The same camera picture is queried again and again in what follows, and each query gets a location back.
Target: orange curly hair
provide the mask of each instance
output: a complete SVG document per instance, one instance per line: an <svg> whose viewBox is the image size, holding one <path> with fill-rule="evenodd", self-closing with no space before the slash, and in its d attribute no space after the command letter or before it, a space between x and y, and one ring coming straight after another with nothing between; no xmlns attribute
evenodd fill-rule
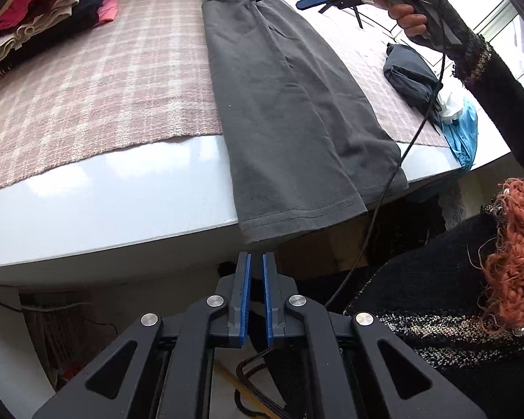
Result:
<svg viewBox="0 0 524 419"><path fill-rule="evenodd" d="M487 257L483 272L488 282L487 315L502 330L524 325L524 180L509 179L496 204L504 211L497 252Z"/></svg>

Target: blue plastic bag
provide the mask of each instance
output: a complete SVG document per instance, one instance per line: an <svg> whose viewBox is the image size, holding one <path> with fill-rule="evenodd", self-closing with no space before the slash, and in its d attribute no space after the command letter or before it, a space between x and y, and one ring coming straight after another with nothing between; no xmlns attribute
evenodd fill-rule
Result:
<svg viewBox="0 0 524 419"><path fill-rule="evenodd" d="M464 108L460 118L452 124L441 122L443 134L454 156L465 170L470 170L477 151L477 112L473 103L464 98Z"/></svg>

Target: black sweater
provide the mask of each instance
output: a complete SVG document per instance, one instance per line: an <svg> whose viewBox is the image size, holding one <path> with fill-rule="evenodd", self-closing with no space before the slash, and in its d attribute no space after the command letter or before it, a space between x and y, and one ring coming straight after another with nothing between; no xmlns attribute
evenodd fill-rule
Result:
<svg viewBox="0 0 524 419"><path fill-rule="evenodd" d="M524 89L493 52L469 87L524 168ZM348 313L372 312L475 401L489 418L524 417L524 334L482 331L485 279L476 266L496 249L490 214L390 260Z"/></svg>

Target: navy clothing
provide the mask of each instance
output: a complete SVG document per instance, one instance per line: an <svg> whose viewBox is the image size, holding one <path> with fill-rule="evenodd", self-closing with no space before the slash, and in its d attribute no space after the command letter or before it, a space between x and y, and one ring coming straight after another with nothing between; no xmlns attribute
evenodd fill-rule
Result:
<svg viewBox="0 0 524 419"><path fill-rule="evenodd" d="M386 54L384 77L410 107L417 108L425 116L439 79L421 55L410 46L388 44ZM440 104L436 101L432 115L435 121L439 110Z"/></svg>

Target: metal screw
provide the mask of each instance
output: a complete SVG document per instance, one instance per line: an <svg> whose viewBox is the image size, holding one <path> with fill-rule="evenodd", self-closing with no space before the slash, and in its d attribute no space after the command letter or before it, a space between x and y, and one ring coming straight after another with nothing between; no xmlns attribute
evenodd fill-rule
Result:
<svg viewBox="0 0 524 419"><path fill-rule="evenodd" d="M218 294L214 294L205 300L210 307L219 307L225 302L225 300Z"/></svg>
<svg viewBox="0 0 524 419"><path fill-rule="evenodd" d="M373 316L370 313L366 312L359 312L355 316L355 320L361 325L361 326L369 326L370 324L373 324Z"/></svg>
<svg viewBox="0 0 524 419"><path fill-rule="evenodd" d="M300 307L304 306L307 303L307 298L300 294L294 294L289 298L289 304L291 304L293 307Z"/></svg>
<svg viewBox="0 0 524 419"><path fill-rule="evenodd" d="M155 313L146 313L140 321L144 326L153 326L158 321L158 316Z"/></svg>

